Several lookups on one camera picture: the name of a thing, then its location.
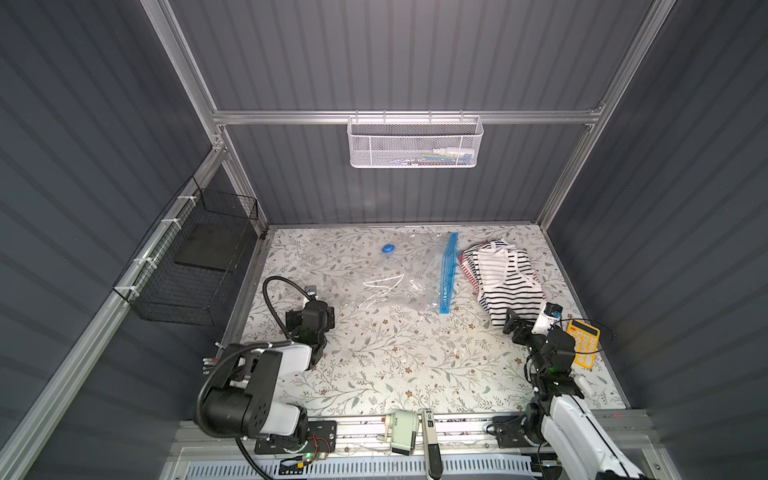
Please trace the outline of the black striped garment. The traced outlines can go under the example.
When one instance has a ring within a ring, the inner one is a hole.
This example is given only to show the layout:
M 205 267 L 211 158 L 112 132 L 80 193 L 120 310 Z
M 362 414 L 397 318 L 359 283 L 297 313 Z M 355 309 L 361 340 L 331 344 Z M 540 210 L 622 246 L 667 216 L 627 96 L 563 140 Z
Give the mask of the black striped garment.
M 545 294 L 528 252 L 502 239 L 469 248 L 480 286 L 476 298 L 491 324 L 503 326 L 508 308 L 525 320 L 535 321 Z

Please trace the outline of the clear vacuum bag blue zipper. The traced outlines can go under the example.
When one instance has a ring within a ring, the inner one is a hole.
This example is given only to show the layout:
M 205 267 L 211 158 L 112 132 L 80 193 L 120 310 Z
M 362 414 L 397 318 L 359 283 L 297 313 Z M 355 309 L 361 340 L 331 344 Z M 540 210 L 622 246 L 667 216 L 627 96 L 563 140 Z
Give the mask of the clear vacuum bag blue zipper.
M 384 231 L 356 267 L 354 305 L 402 306 L 421 313 L 448 314 L 457 271 L 457 232 Z M 394 252 L 381 249 L 393 244 Z

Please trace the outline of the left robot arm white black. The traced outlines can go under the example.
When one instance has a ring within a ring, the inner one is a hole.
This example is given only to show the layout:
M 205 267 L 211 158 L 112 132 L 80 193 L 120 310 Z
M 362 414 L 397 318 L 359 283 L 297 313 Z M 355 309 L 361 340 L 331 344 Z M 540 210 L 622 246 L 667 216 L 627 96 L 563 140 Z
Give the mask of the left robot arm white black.
M 311 299 L 286 313 L 289 339 L 227 346 L 204 380 L 195 422 L 214 438 L 276 438 L 302 444 L 309 435 L 306 409 L 275 399 L 278 381 L 312 369 L 335 328 L 335 309 Z

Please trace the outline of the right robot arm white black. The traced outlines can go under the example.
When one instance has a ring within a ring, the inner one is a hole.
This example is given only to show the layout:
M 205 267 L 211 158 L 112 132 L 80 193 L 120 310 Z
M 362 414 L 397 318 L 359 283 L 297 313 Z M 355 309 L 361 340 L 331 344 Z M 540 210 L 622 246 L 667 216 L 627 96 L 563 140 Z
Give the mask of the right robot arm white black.
M 590 384 L 573 369 L 599 352 L 600 330 L 546 302 L 534 320 L 507 309 L 503 333 L 527 350 L 524 379 L 533 396 L 521 421 L 526 441 L 551 446 L 571 479 L 644 479 L 592 413 Z

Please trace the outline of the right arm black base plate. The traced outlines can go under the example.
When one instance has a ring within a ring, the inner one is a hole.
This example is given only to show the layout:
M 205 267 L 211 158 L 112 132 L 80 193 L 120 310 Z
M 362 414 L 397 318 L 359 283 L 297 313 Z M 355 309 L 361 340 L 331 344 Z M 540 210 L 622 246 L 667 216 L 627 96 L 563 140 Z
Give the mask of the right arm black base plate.
M 499 448 L 521 448 L 537 446 L 530 437 L 530 425 L 525 415 L 495 416 L 485 427 Z

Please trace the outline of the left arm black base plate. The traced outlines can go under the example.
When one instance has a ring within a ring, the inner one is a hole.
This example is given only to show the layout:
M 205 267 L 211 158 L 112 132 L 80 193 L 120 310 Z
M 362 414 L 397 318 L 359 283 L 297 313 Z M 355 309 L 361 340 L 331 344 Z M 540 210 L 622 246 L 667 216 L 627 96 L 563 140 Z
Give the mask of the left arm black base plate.
M 330 454 L 336 449 L 338 422 L 333 420 L 310 420 L 297 427 L 298 435 L 284 437 L 270 435 L 257 439 L 253 452 L 257 455 L 298 455 Z

